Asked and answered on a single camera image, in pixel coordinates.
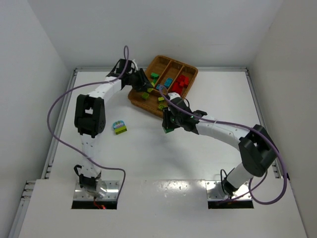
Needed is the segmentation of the green yellow notched lego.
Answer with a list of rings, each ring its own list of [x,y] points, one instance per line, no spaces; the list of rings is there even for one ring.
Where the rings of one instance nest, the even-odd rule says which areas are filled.
[[[172,131],[174,131],[174,129],[164,128],[164,132],[165,132],[165,133],[170,133],[170,132],[172,132]]]

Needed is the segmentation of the lime piece of split lego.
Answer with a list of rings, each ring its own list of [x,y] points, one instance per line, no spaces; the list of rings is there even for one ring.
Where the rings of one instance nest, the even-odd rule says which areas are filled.
[[[147,100],[148,98],[149,98],[149,93],[146,93],[146,92],[144,92],[142,95],[141,95],[141,98],[143,99],[143,100]]]

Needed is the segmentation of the green lime lego pair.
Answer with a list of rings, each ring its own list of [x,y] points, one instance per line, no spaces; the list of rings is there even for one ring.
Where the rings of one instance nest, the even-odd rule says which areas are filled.
[[[159,110],[159,111],[163,111],[164,108],[166,108],[166,105],[165,105],[165,104],[159,104],[159,105],[158,105],[158,110]]]

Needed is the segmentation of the long cyan lego brick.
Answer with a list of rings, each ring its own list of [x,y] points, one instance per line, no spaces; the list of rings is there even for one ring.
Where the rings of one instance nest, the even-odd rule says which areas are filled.
[[[164,87],[165,88],[169,88],[171,83],[172,83],[173,79],[172,78],[167,78],[166,81],[164,82]]]

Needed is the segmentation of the small red lego brick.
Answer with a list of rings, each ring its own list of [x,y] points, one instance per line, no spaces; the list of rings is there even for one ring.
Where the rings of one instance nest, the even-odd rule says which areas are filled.
[[[188,87],[188,85],[189,85],[189,77],[184,76],[183,79],[182,79],[182,83],[183,83],[184,87]]]

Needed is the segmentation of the cyan lime lego stack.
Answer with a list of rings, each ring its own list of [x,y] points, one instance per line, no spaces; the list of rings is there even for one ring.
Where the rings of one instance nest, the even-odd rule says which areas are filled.
[[[119,134],[127,131],[127,127],[126,127],[124,121],[122,121],[122,120],[118,120],[118,121],[114,122],[112,125],[112,128],[113,128],[114,133],[116,135],[119,135]]]

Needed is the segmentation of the red top lego stack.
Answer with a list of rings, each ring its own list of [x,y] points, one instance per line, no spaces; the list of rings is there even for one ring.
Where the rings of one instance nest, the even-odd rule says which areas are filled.
[[[178,88],[175,92],[178,93],[181,97],[183,95],[183,88]]]

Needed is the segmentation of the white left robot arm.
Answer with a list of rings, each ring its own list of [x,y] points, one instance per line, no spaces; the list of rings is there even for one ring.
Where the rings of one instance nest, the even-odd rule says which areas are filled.
[[[106,126],[105,104],[125,86],[137,92],[147,92],[153,88],[142,68],[132,60],[120,59],[101,84],[89,94],[80,94],[76,100],[74,125],[81,137],[84,159],[79,166],[79,184],[90,193],[105,191],[102,185],[101,168],[97,162],[97,143]]]

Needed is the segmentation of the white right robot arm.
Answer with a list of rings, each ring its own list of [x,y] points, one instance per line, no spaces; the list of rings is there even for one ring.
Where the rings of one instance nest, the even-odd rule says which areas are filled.
[[[240,152],[241,163],[220,183],[224,194],[232,196],[246,181],[262,177],[274,162],[276,153],[273,148],[255,132],[220,124],[204,111],[191,111],[178,93],[168,93],[167,98],[173,104],[163,109],[165,132],[181,127],[187,132],[217,139]]]

